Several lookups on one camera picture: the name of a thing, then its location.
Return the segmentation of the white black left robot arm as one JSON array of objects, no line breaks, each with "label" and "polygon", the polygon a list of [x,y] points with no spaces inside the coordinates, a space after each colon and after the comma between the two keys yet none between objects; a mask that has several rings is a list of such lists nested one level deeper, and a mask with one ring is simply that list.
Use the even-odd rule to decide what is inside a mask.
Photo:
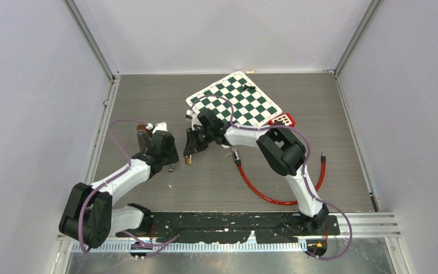
[{"label": "white black left robot arm", "polygon": [[158,174],[163,167],[179,160],[173,135],[164,130],[152,134],[143,151],[135,154],[121,169],[90,185],[73,186],[58,230],[83,247],[98,248],[109,235],[131,229],[138,236],[151,232],[149,210],[137,204],[114,209],[127,192]]}]

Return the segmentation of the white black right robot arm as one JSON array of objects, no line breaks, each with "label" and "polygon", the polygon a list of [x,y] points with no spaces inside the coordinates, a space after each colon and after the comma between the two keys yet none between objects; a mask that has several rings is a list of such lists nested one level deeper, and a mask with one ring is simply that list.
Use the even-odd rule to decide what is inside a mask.
[{"label": "white black right robot arm", "polygon": [[290,185],[298,203],[299,222],[305,231],[314,235],[324,229],[329,209],[307,173],[310,145],[296,137],[293,127],[281,123],[266,127],[237,126],[225,123],[210,109],[199,114],[188,110],[185,117],[191,121],[191,127],[186,130],[186,158],[205,151],[210,143],[259,149],[269,167]]}]

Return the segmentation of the brass padlock with long shackle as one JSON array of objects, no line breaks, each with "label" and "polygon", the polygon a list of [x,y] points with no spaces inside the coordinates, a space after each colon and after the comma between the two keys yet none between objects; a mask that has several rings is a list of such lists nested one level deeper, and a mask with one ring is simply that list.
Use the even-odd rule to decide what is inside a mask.
[{"label": "brass padlock with long shackle", "polygon": [[192,155],[186,155],[185,156],[185,162],[187,165],[192,165],[193,161],[192,161]]}]

